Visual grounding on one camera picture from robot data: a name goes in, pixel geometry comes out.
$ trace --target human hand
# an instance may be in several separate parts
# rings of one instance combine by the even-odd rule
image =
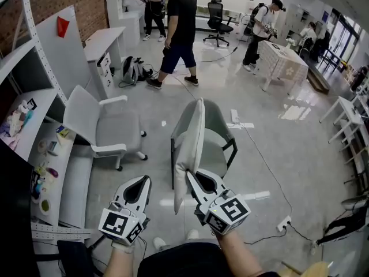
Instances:
[[[167,38],[167,40],[165,40],[165,42],[164,42],[164,46],[167,49],[170,49],[171,48],[171,42],[172,42],[172,39],[171,38]]]

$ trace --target gray cushion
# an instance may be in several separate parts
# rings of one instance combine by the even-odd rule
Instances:
[[[178,145],[175,150],[175,161],[180,150]],[[223,149],[219,144],[204,138],[204,144],[202,146],[202,154],[200,160],[200,169],[208,170],[212,173],[219,175],[221,178],[227,173],[227,161],[224,156]]]
[[[134,111],[100,117],[96,127],[96,145],[126,144],[127,152],[141,149],[140,118]]]

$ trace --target white sneaker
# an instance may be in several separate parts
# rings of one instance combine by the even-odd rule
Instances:
[[[165,241],[159,237],[155,237],[153,243],[156,250],[160,250],[160,248],[167,245]]]
[[[246,65],[242,64],[242,66],[245,68],[246,71],[251,72],[251,68],[250,68],[249,65],[246,66]]]
[[[191,231],[189,231],[187,233],[187,240],[191,240],[191,239],[198,239],[199,235],[198,235],[198,230],[194,230],[192,229]]]

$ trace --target black sneaker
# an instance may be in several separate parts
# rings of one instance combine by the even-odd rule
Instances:
[[[147,78],[146,82],[150,86],[155,87],[156,89],[161,89],[161,85],[163,84],[163,83],[159,82],[157,79],[151,79],[151,78]]]
[[[187,82],[191,83],[193,86],[198,86],[198,81],[196,79],[196,76],[190,76],[190,77],[185,77],[184,78]]]

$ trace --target gray floor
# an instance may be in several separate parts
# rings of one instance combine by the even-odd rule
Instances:
[[[200,32],[196,35],[194,52],[198,61],[226,56],[238,43],[230,38],[229,48],[225,45],[217,48],[214,42],[202,41],[206,36]],[[159,33],[154,32],[148,42],[141,42],[128,54],[142,57],[158,70],[163,49],[163,43],[156,40],[158,37]],[[125,89],[116,88],[116,95],[128,96],[127,107],[141,114],[142,125],[148,132],[143,140],[142,151],[149,156],[149,160],[142,162],[135,157],[124,158],[123,171],[120,173],[114,169],[114,159],[95,159],[89,185],[86,227],[97,228],[102,209],[108,206],[120,184],[147,174],[153,186],[150,204],[146,209],[151,221],[142,233],[148,243],[146,256],[155,252],[152,240],[157,236],[172,244],[183,241],[189,230],[198,229],[202,238],[214,238],[209,228],[201,227],[193,215],[191,200],[185,201],[177,215],[174,214],[172,203],[170,135],[182,111],[194,96],[215,101],[228,123],[231,122],[230,110],[233,108],[238,111],[241,122],[254,124],[255,128],[248,131],[293,206],[292,224],[309,238],[322,236],[323,226],[342,213],[340,202],[355,195],[354,186],[343,185],[353,173],[350,165],[344,165],[347,154],[338,152],[341,147],[339,140],[327,143],[337,132],[333,126],[335,116],[323,124],[318,122],[335,101],[336,95],[341,94],[345,84],[337,81],[339,89],[336,90],[336,84],[333,83],[329,96],[313,91],[307,81],[302,87],[297,87],[291,96],[287,95],[292,85],[290,82],[272,81],[268,91],[264,92],[261,89],[264,80],[256,78],[241,66],[246,47],[247,44],[241,43],[238,50],[228,57],[216,62],[199,63],[199,87],[186,84],[183,77],[187,70],[184,66],[178,66],[160,91],[148,87],[146,83]],[[247,132],[239,129],[232,129],[232,132],[239,151],[224,178],[225,183],[241,194],[262,191],[271,194],[268,199],[247,202],[252,213],[238,231],[247,242],[279,235],[276,226],[291,213],[290,207]],[[328,262],[339,261],[353,250],[357,251],[358,256],[363,235],[358,233],[345,241],[327,245],[324,259]],[[142,245],[138,242],[136,246],[137,268],[142,258]],[[311,256],[308,241],[292,229],[288,229],[283,238],[267,239],[250,246],[250,249],[265,269],[278,269],[280,261],[284,260],[305,270],[322,257],[321,249]],[[95,256],[107,262],[110,250],[110,241],[106,240],[96,249]]]

